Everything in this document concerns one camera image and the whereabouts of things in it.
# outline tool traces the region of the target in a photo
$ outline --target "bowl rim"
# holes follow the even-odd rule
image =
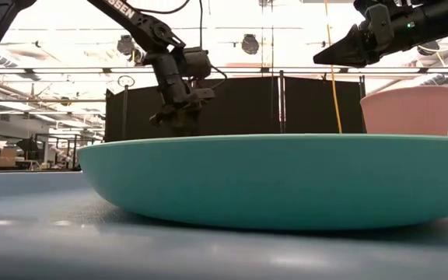
[[[155,144],[155,143],[174,143],[174,142],[212,142],[212,141],[229,141],[229,140],[275,140],[287,138],[288,140],[298,139],[324,139],[324,140],[346,140],[346,139],[371,139],[378,140],[407,140],[407,141],[427,141],[427,142],[448,142],[448,136],[442,135],[378,135],[378,134],[260,134],[260,135],[207,135],[192,137],[174,137],[174,138],[150,138],[135,139],[116,142],[105,142],[97,145],[90,145],[80,148],[78,151],[90,149],[101,149],[117,145],[138,145],[138,144]]]

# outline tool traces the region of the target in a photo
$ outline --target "ceiling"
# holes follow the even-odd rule
[[[171,10],[184,0],[128,2],[137,8]],[[261,66],[285,68],[286,75],[321,77],[320,73],[298,72],[319,67],[312,57],[323,49],[323,44],[329,43],[327,23],[335,42],[346,35],[353,23],[363,20],[353,9],[352,1],[329,4],[328,16],[322,1],[276,0],[273,6],[260,7],[258,0],[203,0],[203,6],[203,47],[209,50],[213,65],[228,67],[224,68],[228,72],[233,72],[231,68],[241,67],[235,71],[241,73],[229,73],[231,77],[263,75],[258,73]],[[191,0],[177,13],[156,17],[171,26],[173,32],[192,47],[199,44],[199,12],[198,1]],[[106,89],[114,92],[122,89],[117,84],[119,76],[125,75],[121,72],[128,72],[135,79],[135,87],[155,86],[156,79],[149,68],[130,68],[133,63],[117,51],[117,41],[125,34],[127,32],[121,26],[86,0],[39,0],[18,15],[0,44],[0,85],[13,92],[8,94],[8,90],[0,90],[0,94],[15,97],[23,93],[46,100],[59,100],[64,96],[101,100]],[[244,34],[255,35],[261,44],[256,55],[242,51],[240,42]],[[448,38],[439,44],[440,58],[445,64],[437,55],[423,57],[413,49],[389,55],[371,67],[448,66]],[[22,77],[12,74],[15,72],[11,72],[11,68],[39,68],[40,71],[34,76]],[[105,74],[101,68],[120,70]],[[328,72],[329,68],[315,72],[322,71]],[[335,78],[358,82],[359,75],[354,72]],[[219,78],[219,74],[214,73],[212,77]],[[366,74],[366,91],[381,90],[392,84],[394,88],[413,85],[415,78],[416,74],[405,73]],[[448,85],[448,76],[444,84]],[[75,119],[90,124],[102,123],[99,117],[89,115],[87,111],[103,113],[104,103],[73,103],[69,107],[60,103],[46,105],[39,105],[39,109],[75,111]]]

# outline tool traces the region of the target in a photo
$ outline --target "teal bowl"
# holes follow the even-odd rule
[[[79,150],[127,211],[203,226],[375,229],[448,216],[448,137],[229,135]]]

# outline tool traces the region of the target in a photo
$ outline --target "ductwork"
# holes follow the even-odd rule
[[[444,59],[445,65],[448,67],[448,58]],[[437,62],[430,68],[441,68],[443,67],[442,62]],[[400,89],[404,87],[412,87],[412,86],[427,86],[427,85],[443,85],[446,82],[446,76],[444,74],[424,74],[419,76],[416,79],[404,80],[400,82],[396,82],[391,86],[385,87],[384,90],[390,89]],[[379,92],[382,89],[377,89],[372,91],[371,93]]]
[[[16,64],[14,61],[12,61],[9,58],[6,58],[2,55],[0,55],[0,65],[4,68],[16,68],[19,65]],[[40,81],[40,78],[38,75],[29,73],[29,74],[17,74],[18,76],[24,78],[24,79],[32,79],[33,81]]]
[[[9,88],[8,86],[0,85],[0,99],[1,100],[17,100],[16,98],[11,97],[11,96],[23,96],[26,98],[33,98],[33,96],[31,96],[30,94],[20,92],[19,90]],[[46,107],[48,110],[55,110],[46,105],[43,105],[43,107]],[[80,122],[84,121],[83,118],[76,118],[76,117],[68,116],[68,115],[55,115],[55,116],[53,116],[53,118],[56,121],[80,121]],[[95,125],[94,123],[91,123],[88,121],[86,121],[86,123],[89,123],[90,125]]]

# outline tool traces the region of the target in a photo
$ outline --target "spotlight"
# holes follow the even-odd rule
[[[260,7],[265,7],[265,6],[268,6],[268,5],[272,5],[272,1],[273,0],[258,0],[258,5]]]
[[[418,46],[418,53],[420,55],[424,55],[424,56],[434,55],[439,50],[440,50],[440,46],[438,43],[436,43],[436,41],[431,41],[426,44],[422,44],[422,45]]]
[[[245,34],[243,41],[241,42],[241,49],[247,54],[257,54],[258,41],[253,34]]]
[[[132,55],[134,48],[134,41],[131,35],[122,35],[121,39],[117,42],[117,50],[123,55]]]
[[[72,103],[70,103],[70,102],[66,102],[67,100],[70,100],[70,98],[68,98],[68,97],[65,97],[65,96],[62,96],[62,97],[60,97],[60,100],[63,100],[64,102],[60,102],[60,104],[62,105],[62,106],[70,106],[70,105],[72,105]]]

